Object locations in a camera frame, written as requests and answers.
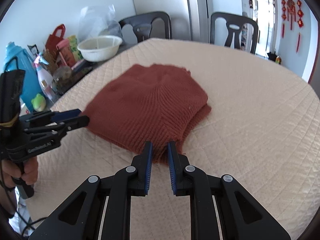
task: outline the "finger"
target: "finger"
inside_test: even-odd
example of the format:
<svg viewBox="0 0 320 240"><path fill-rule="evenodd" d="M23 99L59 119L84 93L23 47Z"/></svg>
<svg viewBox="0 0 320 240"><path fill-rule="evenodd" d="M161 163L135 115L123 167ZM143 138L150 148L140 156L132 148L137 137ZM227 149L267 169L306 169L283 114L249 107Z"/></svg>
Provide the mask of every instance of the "finger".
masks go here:
<svg viewBox="0 0 320 240"><path fill-rule="evenodd" d="M21 177L21 171L19 167L9 160L2 160L2 171L15 178Z"/></svg>
<svg viewBox="0 0 320 240"><path fill-rule="evenodd" d="M34 170L31 173L25 173L21 178L26 182L27 185L35 184L38 180L38 170Z"/></svg>
<svg viewBox="0 0 320 240"><path fill-rule="evenodd" d="M4 179L4 184L5 184L6 187L11 188L11 187L15 187L16 186L16 184L13 182L13 180L12 180L12 178L11 178L11 176L9 174L5 173L3 175L3 179Z"/></svg>
<svg viewBox="0 0 320 240"><path fill-rule="evenodd" d="M34 170L38 170L38 160L37 157L32 157L24 164L24 172L25 173L31 173Z"/></svg>

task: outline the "beige tablecloth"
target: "beige tablecloth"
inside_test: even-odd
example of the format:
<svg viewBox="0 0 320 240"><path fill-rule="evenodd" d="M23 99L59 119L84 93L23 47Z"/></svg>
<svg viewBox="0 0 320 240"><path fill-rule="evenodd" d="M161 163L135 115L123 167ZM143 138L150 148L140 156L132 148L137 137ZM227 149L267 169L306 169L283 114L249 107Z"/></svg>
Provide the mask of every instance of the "beige tablecloth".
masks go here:
<svg viewBox="0 0 320 240"><path fill-rule="evenodd" d="M212 111L184 144L190 163L214 176L233 175L297 239L320 205L320 110L313 89L246 52L151 39L89 74L53 110L83 110L135 63L191 71ZM113 175L132 157L85 128L68 133L60 148L39 156L36 193L27 200L32 219L48 216L90 175ZM189 212L188 197L172 195L168 167L153 165L149 195L132 199L131 239L190 239Z"/></svg>

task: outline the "silver refrigerator door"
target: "silver refrigerator door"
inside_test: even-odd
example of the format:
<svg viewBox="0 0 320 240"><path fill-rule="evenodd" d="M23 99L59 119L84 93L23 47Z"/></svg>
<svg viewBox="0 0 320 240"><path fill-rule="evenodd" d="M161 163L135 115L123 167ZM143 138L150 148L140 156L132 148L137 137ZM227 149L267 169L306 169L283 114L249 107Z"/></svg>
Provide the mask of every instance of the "silver refrigerator door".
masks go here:
<svg viewBox="0 0 320 240"><path fill-rule="evenodd" d="M169 14L172 38L208 42L206 0L133 0L137 14L164 11ZM152 37L164 37L163 23L153 23Z"/></svg>

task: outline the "metal screw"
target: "metal screw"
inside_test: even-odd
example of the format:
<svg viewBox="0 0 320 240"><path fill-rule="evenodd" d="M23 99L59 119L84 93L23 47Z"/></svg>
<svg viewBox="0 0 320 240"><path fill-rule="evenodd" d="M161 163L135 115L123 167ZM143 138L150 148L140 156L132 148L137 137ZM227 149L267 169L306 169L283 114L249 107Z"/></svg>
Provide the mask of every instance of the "metal screw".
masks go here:
<svg viewBox="0 0 320 240"><path fill-rule="evenodd" d="M133 166L128 166L126 169L125 169L127 172L134 172L136 170L135 167Z"/></svg>
<svg viewBox="0 0 320 240"><path fill-rule="evenodd" d="M95 182L98 181L98 177L97 177L97 176L90 176L89 179L88 179L88 181L89 181L90 183L95 183Z"/></svg>
<svg viewBox="0 0 320 240"><path fill-rule="evenodd" d="M193 172L193 171L195 171L195 170L196 170L196 168L195 168L194 166L192 166L192 165L188 165L188 166L186 167L186 171Z"/></svg>
<svg viewBox="0 0 320 240"><path fill-rule="evenodd" d="M224 175L223 180L226 182L231 182L233 181L233 177L231 175Z"/></svg>

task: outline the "maroon garment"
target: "maroon garment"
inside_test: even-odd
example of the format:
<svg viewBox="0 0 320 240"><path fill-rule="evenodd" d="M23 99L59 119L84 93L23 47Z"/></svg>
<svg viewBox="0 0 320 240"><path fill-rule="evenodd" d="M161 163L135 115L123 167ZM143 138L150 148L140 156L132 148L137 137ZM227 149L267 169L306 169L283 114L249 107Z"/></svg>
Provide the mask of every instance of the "maroon garment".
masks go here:
<svg viewBox="0 0 320 240"><path fill-rule="evenodd" d="M127 150L153 143L153 161L166 162L167 143L181 153L190 131L211 111L208 96L184 68L134 65L87 105L88 129Z"/></svg>

